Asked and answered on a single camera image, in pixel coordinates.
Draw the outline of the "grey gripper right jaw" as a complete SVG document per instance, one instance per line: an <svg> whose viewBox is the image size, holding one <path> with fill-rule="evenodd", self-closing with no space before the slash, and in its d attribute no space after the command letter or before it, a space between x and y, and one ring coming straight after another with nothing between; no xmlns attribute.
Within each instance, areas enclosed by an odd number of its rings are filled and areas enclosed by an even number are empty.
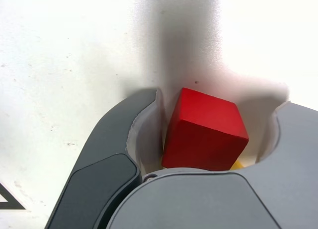
<svg viewBox="0 0 318 229"><path fill-rule="evenodd" d="M110 229L315 229L318 113L285 103L274 113L274 149L228 172L166 174L131 192Z"/></svg>

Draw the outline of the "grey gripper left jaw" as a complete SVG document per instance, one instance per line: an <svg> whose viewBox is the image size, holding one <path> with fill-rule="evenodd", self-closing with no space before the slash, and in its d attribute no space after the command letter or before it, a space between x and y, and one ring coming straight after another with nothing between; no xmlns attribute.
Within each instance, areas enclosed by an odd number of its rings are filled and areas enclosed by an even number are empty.
<svg viewBox="0 0 318 229"><path fill-rule="evenodd" d="M161 167L162 93L139 90L109 110L89 135L46 224L104 229L143 176Z"/></svg>

